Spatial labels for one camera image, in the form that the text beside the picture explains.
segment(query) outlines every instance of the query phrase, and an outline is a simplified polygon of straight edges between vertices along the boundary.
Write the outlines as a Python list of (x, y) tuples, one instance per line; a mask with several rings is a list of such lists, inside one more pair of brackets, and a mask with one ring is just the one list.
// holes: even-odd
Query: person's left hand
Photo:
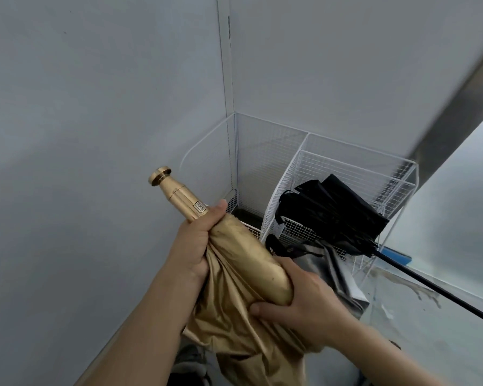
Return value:
[(192, 277), (199, 279), (202, 286), (209, 272), (204, 257), (209, 239), (208, 232), (222, 219), (226, 209), (227, 202), (222, 199), (218, 205), (210, 207), (206, 215), (192, 223), (182, 223), (166, 260), (166, 264), (174, 273), (191, 274)]

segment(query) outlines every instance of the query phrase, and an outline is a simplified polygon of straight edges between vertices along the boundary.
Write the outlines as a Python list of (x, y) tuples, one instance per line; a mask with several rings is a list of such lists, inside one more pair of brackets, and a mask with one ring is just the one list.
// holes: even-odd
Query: fingernail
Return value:
[(258, 316), (259, 315), (259, 304), (253, 303), (252, 305), (250, 305), (249, 313), (253, 316)]

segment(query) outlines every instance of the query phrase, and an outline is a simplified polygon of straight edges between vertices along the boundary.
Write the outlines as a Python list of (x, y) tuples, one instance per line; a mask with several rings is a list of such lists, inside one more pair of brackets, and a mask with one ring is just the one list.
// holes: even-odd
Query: gold umbrella handle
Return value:
[(208, 212), (208, 208), (182, 183), (170, 176), (172, 170), (168, 167), (158, 168), (148, 182), (162, 189), (166, 198), (177, 210), (185, 216), (189, 222), (201, 217)]

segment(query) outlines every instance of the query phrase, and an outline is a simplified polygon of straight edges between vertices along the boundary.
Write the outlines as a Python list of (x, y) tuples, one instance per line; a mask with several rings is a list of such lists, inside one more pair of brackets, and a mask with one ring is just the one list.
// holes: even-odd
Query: person's right hand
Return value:
[(276, 257), (294, 286), (290, 306), (254, 303), (250, 314), (289, 327), (312, 344), (340, 350), (360, 322), (336, 298), (335, 293), (318, 275), (303, 271), (292, 259)]

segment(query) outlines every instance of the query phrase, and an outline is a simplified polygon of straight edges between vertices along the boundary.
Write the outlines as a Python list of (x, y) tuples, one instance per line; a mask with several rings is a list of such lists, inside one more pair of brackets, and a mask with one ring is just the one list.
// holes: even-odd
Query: hand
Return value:
[(184, 221), (179, 227), (177, 236), (166, 259), (166, 266), (175, 274), (191, 274), (199, 280), (200, 286), (204, 283), (209, 266), (204, 257), (209, 230), (222, 219), (227, 209), (227, 202), (222, 199), (217, 206), (210, 207), (206, 215), (194, 220), (192, 223)]
[(294, 286), (290, 306), (259, 302), (251, 305), (251, 315), (289, 327), (310, 343), (340, 350), (346, 337), (361, 326), (335, 293), (319, 276), (303, 271), (292, 259), (276, 257)]

